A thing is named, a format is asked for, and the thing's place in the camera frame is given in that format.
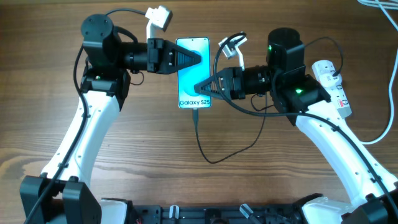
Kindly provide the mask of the turquoise Galaxy S25 smartphone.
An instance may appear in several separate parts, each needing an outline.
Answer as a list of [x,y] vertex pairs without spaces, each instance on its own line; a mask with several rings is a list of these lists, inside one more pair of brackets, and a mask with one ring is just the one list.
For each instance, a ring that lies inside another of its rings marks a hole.
[[210,40],[186,37],[176,44],[201,56],[201,62],[177,72],[178,106],[181,109],[210,108],[211,97],[195,92],[194,86],[210,77]]

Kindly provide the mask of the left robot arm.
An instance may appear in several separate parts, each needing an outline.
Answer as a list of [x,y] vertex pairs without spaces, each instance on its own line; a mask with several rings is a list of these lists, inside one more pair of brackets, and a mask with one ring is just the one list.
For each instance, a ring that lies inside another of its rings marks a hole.
[[81,25],[86,53],[82,77],[73,79],[79,102],[72,123],[40,175],[25,177],[20,196],[27,223],[135,223],[139,216],[131,201],[98,200],[90,190],[91,175],[103,139],[119,116],[129,93],[131,74],[147,71],[169,75],[201,62],[195,52],[156,38],[172,14],[145,12],[147,38],[139,42],[113,24],[109,14],[93,14]]

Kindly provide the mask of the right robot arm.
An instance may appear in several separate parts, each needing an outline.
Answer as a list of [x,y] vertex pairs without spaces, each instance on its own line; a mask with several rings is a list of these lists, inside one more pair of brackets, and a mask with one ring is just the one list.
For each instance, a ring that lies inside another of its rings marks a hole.
[[326,88],[307,75],[305,46],[295,29],[278,28],[268,36],[265,66],[229,67],[194,87],[201,95],[235,100],[269,93],[277,116],[285,116],[321,151],[340,178],[349,203],[321,194],[295,204],[300,223],[396,223],[397,178],[378,163],[347,126]]

